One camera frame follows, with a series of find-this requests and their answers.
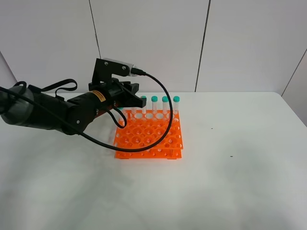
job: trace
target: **teal cap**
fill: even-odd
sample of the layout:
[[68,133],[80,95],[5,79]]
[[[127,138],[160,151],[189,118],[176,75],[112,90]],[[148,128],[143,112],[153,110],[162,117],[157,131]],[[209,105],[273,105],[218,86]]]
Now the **teal cap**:
[[175,96],[173,100],[174,100],[174,102],[179,102],[180,101],[180,97]]
[[167,98],[166,96],[164,96],[164,97],[162,98],[162,102],[168,102],[168,98]]
[[152,102],[157,102],[158,101],[158,97],[157,96],[152,96]]

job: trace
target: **orange label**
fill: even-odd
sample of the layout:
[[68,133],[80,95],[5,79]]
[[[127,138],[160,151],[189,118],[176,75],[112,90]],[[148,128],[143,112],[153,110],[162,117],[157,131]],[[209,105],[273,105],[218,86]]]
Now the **orange label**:
[[97,90],[93,90],[93,91],[90,91],[90,92],[95,94],[99,98],[100,102],[104,102],[106,100],[106,98],[104,97],[104,95],[101,92],[99,92]]

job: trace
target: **white test tube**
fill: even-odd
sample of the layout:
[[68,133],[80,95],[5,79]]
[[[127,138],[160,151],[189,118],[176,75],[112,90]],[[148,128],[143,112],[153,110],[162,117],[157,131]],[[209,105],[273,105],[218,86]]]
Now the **white test tube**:
[[120,122],[120,123],[124,123],[124,119],[123,119],[123,117],[122,117],[121,115],[119,115],[119,122]]
[[152,103],[153,103],[153,114],[157,113],[158,110],[158,97],[157,96],[152,96]]
[[142,108],[142,114],[144,117],[146,116],[146,105]]
[[174,99],[174,114],[177,114],[178,113],[178,110],[179,110],[179,101],[180,101],[180,97],[178,96],[175,96]]
[[135,120],[136,107],[131,107],[131,120]]
[[163,119],[166,120],[167,110],[168,110],[168,98],[166,96],[162,98],[162,106],[163,106]]
[[126,108],[123,108],[122,112],[123,112],[124,116],[125,116],[126,118],[128,118]]

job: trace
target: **robotic arm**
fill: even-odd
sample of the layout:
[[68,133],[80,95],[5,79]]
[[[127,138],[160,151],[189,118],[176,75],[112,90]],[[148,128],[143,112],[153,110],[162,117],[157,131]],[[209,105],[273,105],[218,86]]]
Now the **robotic arm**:
[[[32,85],[29,85],[27,88],[25,82],[18,82],[10,90],[0,87],[0,115],[10,125],[47,130],[55,129],[67,135],[79,134],[96,144],[113,150],[137,152],[157,145],[167,135],[171,127],[172,119],[169,120],[166,132],[159,140],[150,146],[140,149],[117,148],[95,140],[83,133],[89,123],[104,113],[109,113],[117,126],[124,128],[127,120],[118,107],[143,108],[146,105],[145,98],[139,98],[135,95],[139,90],[139,84],[131,84],[129,81],[120,82],[118,79],[112,78],[112,74],[123,77],[146,75],[152,78],[164,89],[168,96],[170,117],[173,117],[171,99],[162,83],[146,72],[135,68],[132,64],[108,58],[96,60],[92,82],[89,83],[89,92],[67,101],[64,101],[64,98],[57,96],[57,94],[55,97],[52,97],[42,92],[71,82],[75,83],[76,86],[73,88],[58,88],[57,90],[75,90],[77,83],[72,79],[60,81],[43,89]],[[124,118],[125,126],[117,123],[110,112],[112,109],[119,112]]]

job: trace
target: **orange test tube rack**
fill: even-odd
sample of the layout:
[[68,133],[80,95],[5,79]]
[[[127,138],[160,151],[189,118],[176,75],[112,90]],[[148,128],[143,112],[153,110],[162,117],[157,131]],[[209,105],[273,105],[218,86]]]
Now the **orange test tube rack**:
[[[169,122],[169,118],[163,118],[162,110],[158,110],[156,114],[153,114],[151,110],[147,110],[145,115],[142,114],[141,110],[138,110],[135,115],[131,113],[131,110],[126,110],[125,114],[127,116],[127,126],[117,128],[114,138],[114,146],[125,149],[139,149],[156,142],[164,134]],[[158,145],[142,152],[116,151],[115,158],[176,160],[181,158],[182,149],[178,112],[173,116],[172,126],[167,136]]]

